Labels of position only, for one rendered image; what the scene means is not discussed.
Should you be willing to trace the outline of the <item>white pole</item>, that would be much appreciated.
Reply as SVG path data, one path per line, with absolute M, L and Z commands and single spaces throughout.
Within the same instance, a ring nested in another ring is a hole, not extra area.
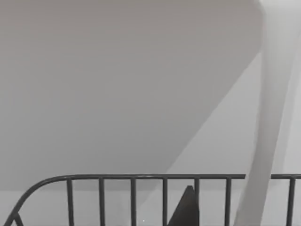
M 277 148 L 286 148 L 300 71 L 301 0 L 258 0 L 263 15 L 261 91 L 253 158 L 233 226 L 261 226 Z

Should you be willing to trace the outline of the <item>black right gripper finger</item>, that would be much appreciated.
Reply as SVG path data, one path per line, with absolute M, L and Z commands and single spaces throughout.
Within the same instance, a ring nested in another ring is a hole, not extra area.
M 193 186 L 187 186 L 167 226 L 199 226 L 199 207 Z

